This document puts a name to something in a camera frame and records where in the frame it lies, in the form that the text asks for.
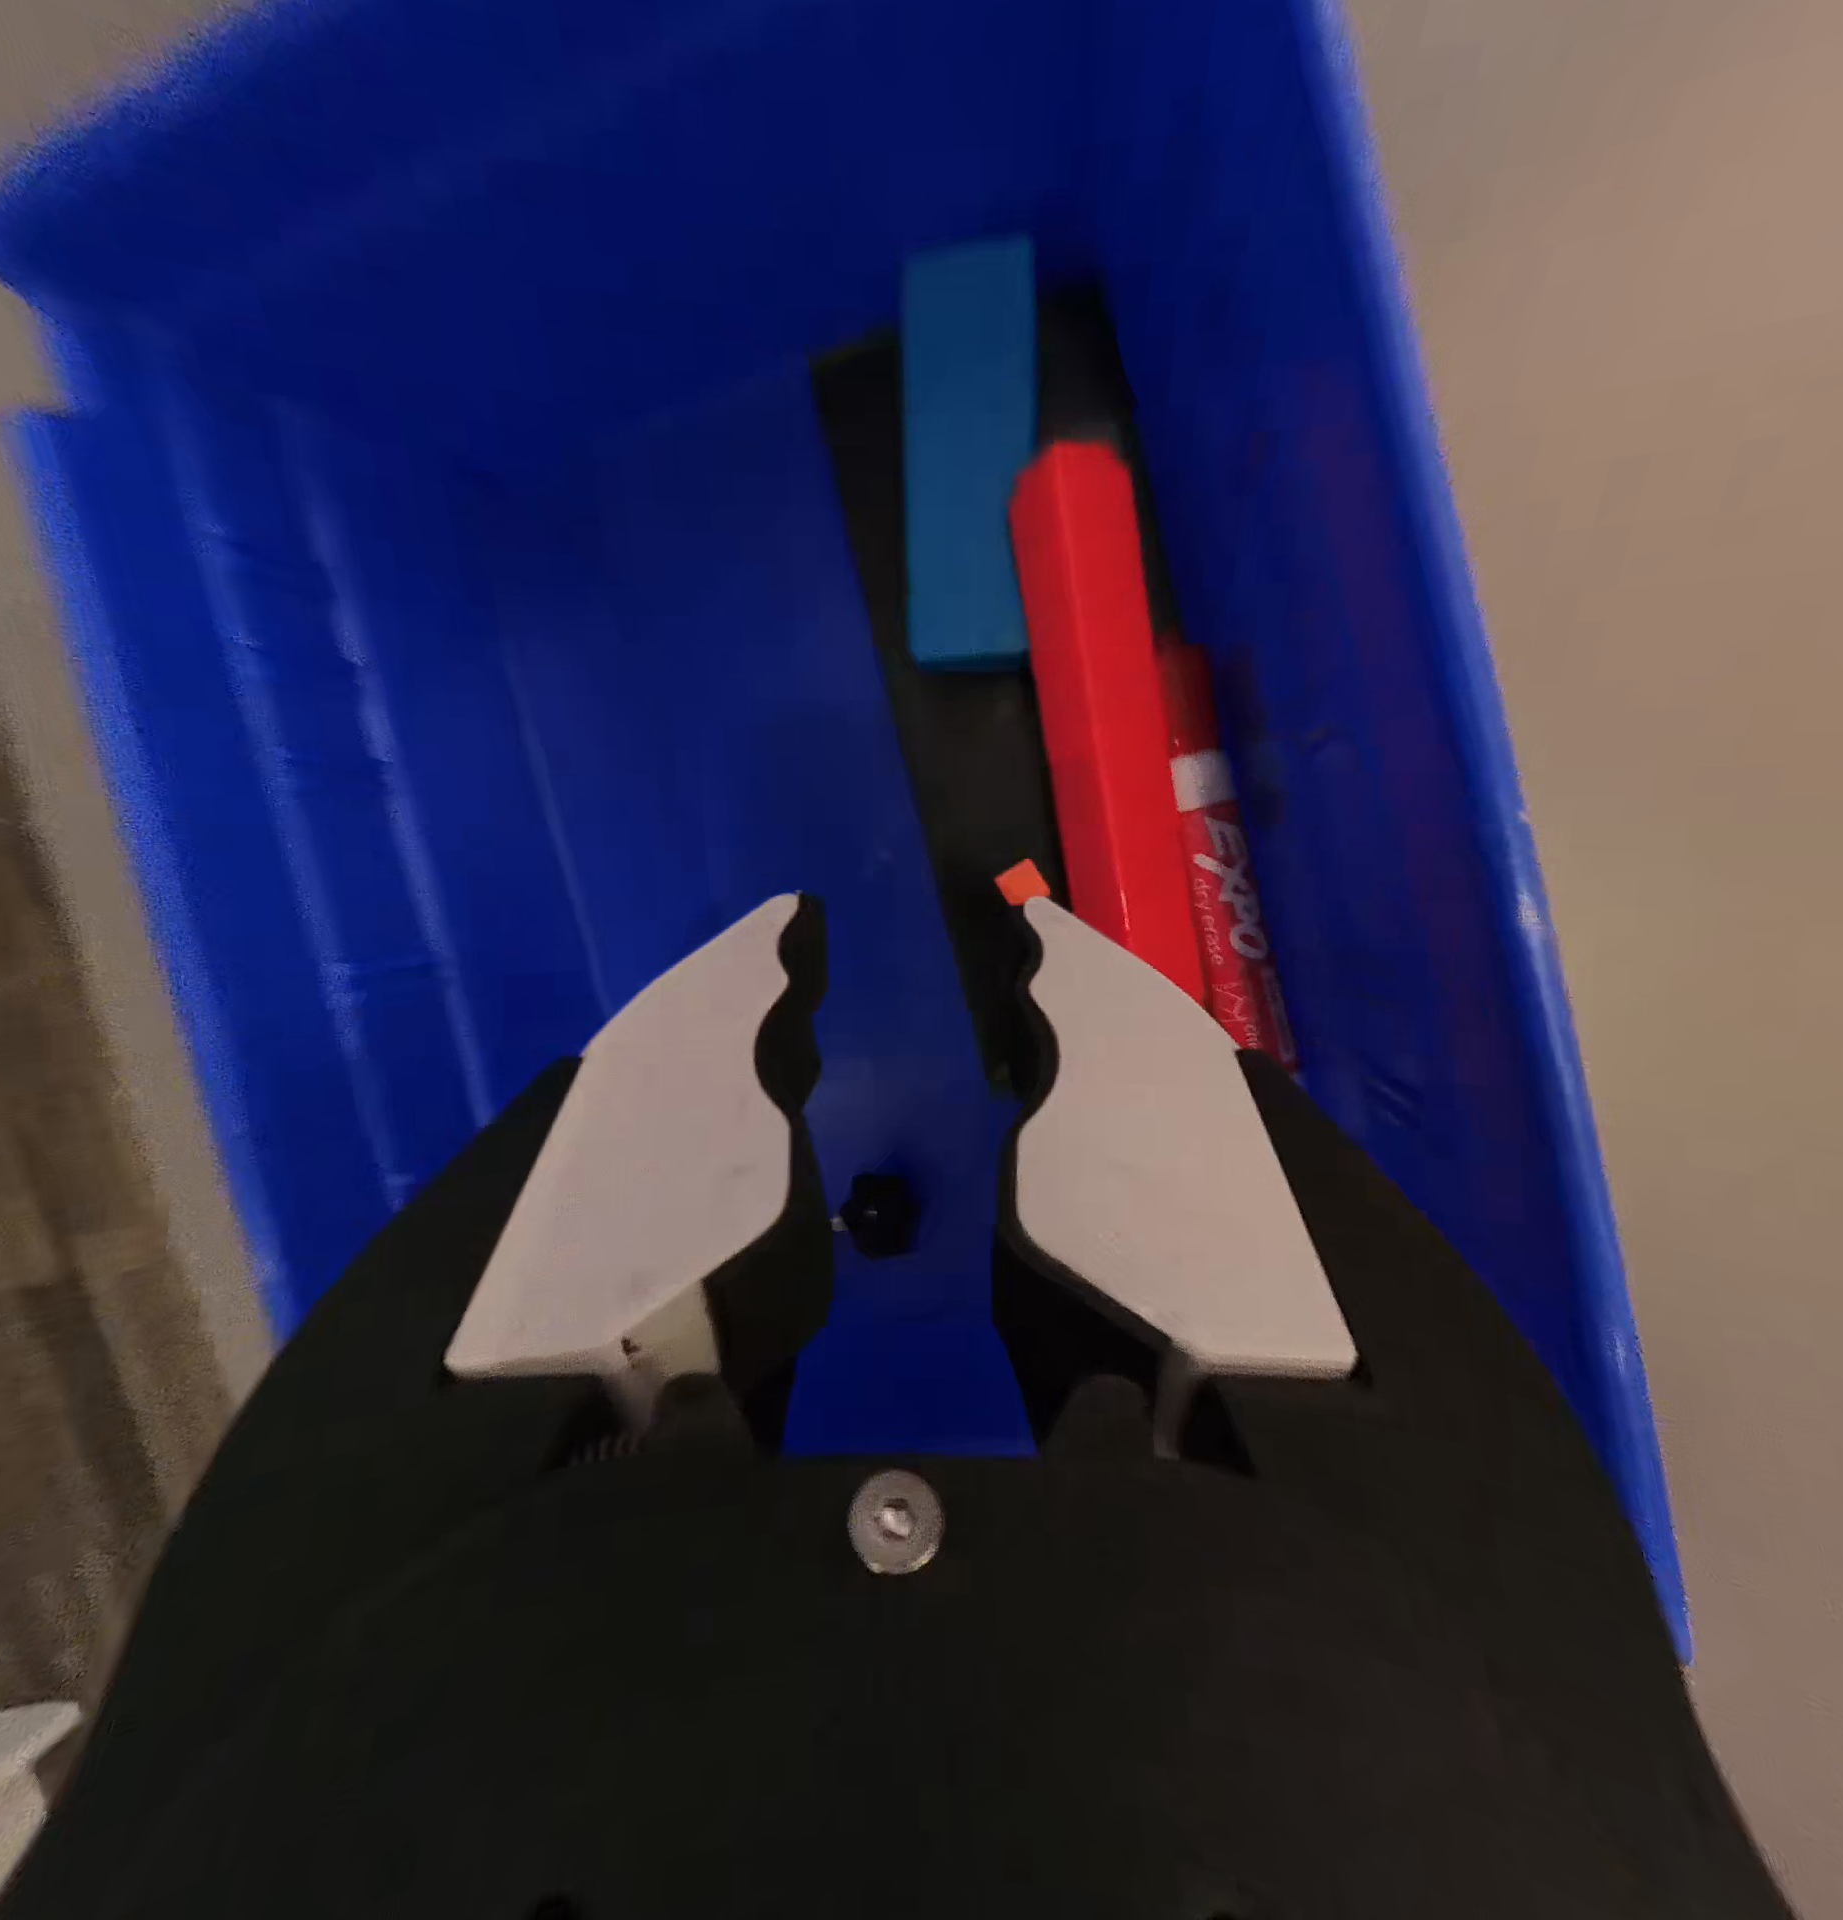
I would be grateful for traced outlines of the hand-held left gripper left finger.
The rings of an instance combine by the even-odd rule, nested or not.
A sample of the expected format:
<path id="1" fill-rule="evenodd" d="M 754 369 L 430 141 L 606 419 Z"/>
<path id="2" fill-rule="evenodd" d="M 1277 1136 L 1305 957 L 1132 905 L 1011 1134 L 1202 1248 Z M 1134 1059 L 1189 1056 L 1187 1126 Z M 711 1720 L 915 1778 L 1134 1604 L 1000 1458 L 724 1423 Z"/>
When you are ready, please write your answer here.
<path id="1" fill-rule="evenodd" d="M 806 1117 L 825 989 L 823 907 L 783 894 L 598 1031 L 453 1334 L 455 1380 L 598 1380 L 648 1428 L 676 1381 L 715 1377 L 750 1425 L 785 1423 L 836 1286 Z"/>

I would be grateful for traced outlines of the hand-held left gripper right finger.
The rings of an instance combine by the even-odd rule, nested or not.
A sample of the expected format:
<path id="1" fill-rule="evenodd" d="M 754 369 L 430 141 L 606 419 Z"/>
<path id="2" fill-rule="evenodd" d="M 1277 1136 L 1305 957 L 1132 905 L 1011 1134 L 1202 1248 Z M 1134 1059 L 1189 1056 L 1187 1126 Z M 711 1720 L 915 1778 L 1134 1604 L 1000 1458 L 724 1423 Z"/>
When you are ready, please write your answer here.
<path id="1" fill-rule="evenodd" d="M 1050 898 L 1018 907 L 1050 1063 L 1003 1165 L 1030 1265 L 1155 1358 L 1151 1433 L 1180 1458 L 1214 1380 L 1347 1380 L 1356 1344 L 1244 1056 L 1186 989 Z"/>

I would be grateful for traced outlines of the blue plastic bin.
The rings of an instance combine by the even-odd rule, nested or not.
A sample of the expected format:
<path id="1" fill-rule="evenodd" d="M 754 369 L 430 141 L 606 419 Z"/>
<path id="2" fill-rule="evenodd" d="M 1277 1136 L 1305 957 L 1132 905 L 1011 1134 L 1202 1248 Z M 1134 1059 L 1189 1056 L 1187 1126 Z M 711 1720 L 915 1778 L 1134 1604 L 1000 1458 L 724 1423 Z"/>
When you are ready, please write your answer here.
<path id="1" fill-rule="evenodd" d="M 1024 1453 L 1000 1143 L 813 361 L 1024 233 L 1104 319 L 1305 1083 L 1492 1284 L 1689 1654 L 1648 1377 L 1342 5 L 276 5 L 0 171 L 11 435 L 284 1334 L 551 1060 L 823 899 L 796 1453 Z"/>

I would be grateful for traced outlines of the small black knob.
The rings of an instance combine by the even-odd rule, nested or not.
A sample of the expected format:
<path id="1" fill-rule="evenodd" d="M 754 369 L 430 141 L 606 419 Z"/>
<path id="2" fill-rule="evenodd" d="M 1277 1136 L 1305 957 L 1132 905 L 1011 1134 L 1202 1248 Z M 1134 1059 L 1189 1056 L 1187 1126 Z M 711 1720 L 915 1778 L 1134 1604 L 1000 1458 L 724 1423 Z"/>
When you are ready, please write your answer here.
<path id="1" fill-rule="evenodd" d="M 901 1170 L 862 1170 L 838 1206 L 836 1230 L 865 1260 L 907 1258 L 920 1233 L 920 1200 Z"/>

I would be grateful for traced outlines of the red dry erase marker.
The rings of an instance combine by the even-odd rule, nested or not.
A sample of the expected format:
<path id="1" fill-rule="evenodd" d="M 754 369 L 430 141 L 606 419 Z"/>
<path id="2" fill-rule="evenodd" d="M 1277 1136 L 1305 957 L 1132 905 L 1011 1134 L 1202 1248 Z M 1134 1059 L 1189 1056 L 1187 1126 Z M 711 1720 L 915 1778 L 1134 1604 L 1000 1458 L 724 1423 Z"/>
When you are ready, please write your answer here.
<path id="1" fill-rule="evenodd" d="M 1165 635 L 1157 669 L 1202 1003 L 1233 1043 L 1302 1077 L 1207 654 Z"/>

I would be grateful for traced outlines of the black flat eraser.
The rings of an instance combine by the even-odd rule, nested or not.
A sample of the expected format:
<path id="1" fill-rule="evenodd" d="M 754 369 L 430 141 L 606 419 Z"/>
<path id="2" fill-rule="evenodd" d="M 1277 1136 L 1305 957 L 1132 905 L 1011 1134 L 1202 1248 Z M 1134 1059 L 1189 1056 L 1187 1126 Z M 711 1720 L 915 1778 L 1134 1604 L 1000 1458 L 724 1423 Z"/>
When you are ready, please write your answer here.
<path id="1" fill-rule="evenodd" d="M 894 328 L 819 355 L 813 402 L 965 1018 L 988 1086 L 1022 1098 L 1036 1059 L 1022 987 L 1030 949 L 1000 876 L 1030 859 L 1061 905 L 1072 899 L 1033 675 L 1027 667 L 937 670 L 912 651 L 905 382 Z"/>

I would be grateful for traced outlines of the red rectangular block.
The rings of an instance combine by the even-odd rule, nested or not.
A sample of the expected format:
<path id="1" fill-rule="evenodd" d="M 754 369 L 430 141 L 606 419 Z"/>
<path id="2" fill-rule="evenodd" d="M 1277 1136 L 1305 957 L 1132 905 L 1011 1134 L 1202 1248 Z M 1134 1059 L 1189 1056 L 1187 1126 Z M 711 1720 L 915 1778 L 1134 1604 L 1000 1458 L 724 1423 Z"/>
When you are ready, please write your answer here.
<path id="1" fill-rule="evenodd" d="M 1202 965 L 1132 475 L 1094 439 L 1040 449 L 1009 534 L 1072 911 L 1195 1004 Z"/>

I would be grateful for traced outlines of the blue rectangular block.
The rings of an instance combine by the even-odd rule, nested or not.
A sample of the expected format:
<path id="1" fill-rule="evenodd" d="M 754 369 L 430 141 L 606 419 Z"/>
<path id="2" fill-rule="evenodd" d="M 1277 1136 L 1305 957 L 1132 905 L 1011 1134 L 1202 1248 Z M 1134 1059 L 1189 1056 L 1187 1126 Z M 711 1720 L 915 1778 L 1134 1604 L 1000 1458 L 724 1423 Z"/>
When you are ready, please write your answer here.
<path id="1" fill-rule="evenodd" d="M 1011 670 L 1030 654 L 1009 532 L 1036 451 L 1030 235 L 909 258 L 901 378 L 909 654 L 934 673 Z"/>

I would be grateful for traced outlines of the white flat object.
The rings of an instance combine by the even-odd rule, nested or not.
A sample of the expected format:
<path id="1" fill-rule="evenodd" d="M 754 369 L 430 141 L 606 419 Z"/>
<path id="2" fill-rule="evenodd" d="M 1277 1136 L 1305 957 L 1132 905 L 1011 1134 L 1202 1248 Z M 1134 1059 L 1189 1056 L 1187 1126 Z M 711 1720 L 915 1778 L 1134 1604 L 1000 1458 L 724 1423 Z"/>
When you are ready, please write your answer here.
<path id="1" fill-rule="evenodd" d="M 0 1889 L 45 1824 L 38 1768 L 80 1720 L 72 1702 L 0 1710 Z"/>

